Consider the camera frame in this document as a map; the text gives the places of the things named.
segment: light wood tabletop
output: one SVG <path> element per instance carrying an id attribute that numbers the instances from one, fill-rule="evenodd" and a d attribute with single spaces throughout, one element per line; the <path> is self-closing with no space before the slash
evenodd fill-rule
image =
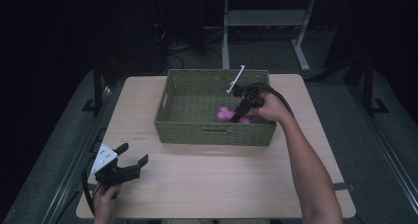
<path id="1" fill-rule="evenodd" d="M 128 78 L 104 136 L 115 149 L 129 143 L 119 167 L 149 154 L 141 178 L 123 185 L 115 201 L 121 218 L 300 218 L 286 140 L 277 126 L 268 147 L 162 144 L 154 117 L 165 76 Z M 305 136 L 335 184 L 344 183 L 313 102 L 299 75 L 270 75 L 270 85 L 291 106 Z M 93 176 L 90 183 L 95 183 Z M 343 216 L 356 209 L 347 189 L 336 192 Z M 92 218 L 84 197 L 81 218 Z"/>

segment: gray carpet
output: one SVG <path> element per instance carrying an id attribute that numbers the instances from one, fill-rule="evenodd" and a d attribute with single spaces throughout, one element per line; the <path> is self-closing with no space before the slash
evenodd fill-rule
<path id="1" fill-rule="evenodd" d="M 298 73 L 304 78 L 322 71 L 332 33 L 309 33 L 304 43 L 304 50 L 313 68 L 303 73 L 290 43 L 292 36 L 285 35 L 283 40 L 259 40 L 248 44 L 231 44 L 231 67 L 241 64 L 248 68 L 268 69 L 270 73 Z M 208 47 L 220 52 L 220 44 L 209 44 Z M 193 49 L 178 53 L 184 61 L 184 68 L 221 68 L 221 58 L 211 50 L 200 54 Z M 171 57 L 174 68 L 180 67 L 180 61 Z M 345 220 L 344 223 L 418 223 L 418 217 L 408 202 L 392 169 L 383 155 L 383 151 L 358 105 L 352 90 L 342 83 L 344 70 L 319 83 L 307 83 L 313 104 L 327 135 L 336 161 L 345 182 L 349 185 L 358 217 Z M 74 158 L 80 144 L 93 142 L 100 128 L 106 128 L 111 113 L 116 105 L 123 81 L 111 89 L 104 101 L 101 114 L 93 116 L 92 112 L 82 112 L 86 100 L 93 97 L 93 75 L 90 73 L 75 92 L 72 100 L 52 132 L 50 139 L 39 156 L 32 173 L 17 197 L 10 216 L 5 223 L 41 223 L 48 209 L 54 202 L 56 194 L 62 194 L 61 203 L 69 203 L 56 209 L 61 213 L 59 223 L 91 223 L 81 220 L 75 209 L 81 194 L 80 173 L 77 167 L 76 176 L 63 184 L 64 175 L 74 159 L 86 161 L 90 156 L 83 153 Z M 418 128 L 408 117 L 403 107 L 391 93 L 385 79 L 376 75 L 375 96 L 383 99 L 390 113 L 377 114 L 375 120 L 393 145 L 393 149 L 402 161 L 411 178 L 417 181 L 416 167 L 418 161 Z M 148 223 L 148 220 L 117 220 L 116 223 Z M 282 220 L 282 223 L 302 223 L 301 220 Z"/>

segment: person's left hand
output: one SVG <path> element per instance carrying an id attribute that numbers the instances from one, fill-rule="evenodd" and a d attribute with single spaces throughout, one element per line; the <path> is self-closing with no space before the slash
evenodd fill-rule
<path id="1" fill-rule="evenodd" d="M 120 194 L 122 185 L 105 189 L 101 184 L 95 188 L 93 204 L 95 207 L 95 224 L 110 224 L 114 221 L 112 199 L 115 194 Z"/>

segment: woven storage basket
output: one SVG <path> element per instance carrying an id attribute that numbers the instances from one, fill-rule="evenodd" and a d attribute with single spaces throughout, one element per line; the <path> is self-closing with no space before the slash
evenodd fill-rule
<path id="1" fill-rule="evenodd" d="M 218 121 L 220 107 L 233 111 L 241 99 L 227 94 L 239 70 L 170 70 L 154 120 L 162 143 L 268 146 L 276 123 Z M 269 83 L 265 70 L 243 71 L 237 84 Z"/>

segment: pink object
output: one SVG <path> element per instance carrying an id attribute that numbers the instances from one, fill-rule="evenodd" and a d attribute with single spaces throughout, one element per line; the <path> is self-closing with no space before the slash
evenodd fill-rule
<path id="1" fill-rule="evenodd" d="M 231 112 L 228 110 L 227 107 L 221 107 L 218 111 L 217 118 L 219 121 L 229 121 L 234 116 L 234 112 Z M 251 115 L 245 115 L 240 118 L 238 123 L 251 123 L 252 122 L 252 116 Z"/>

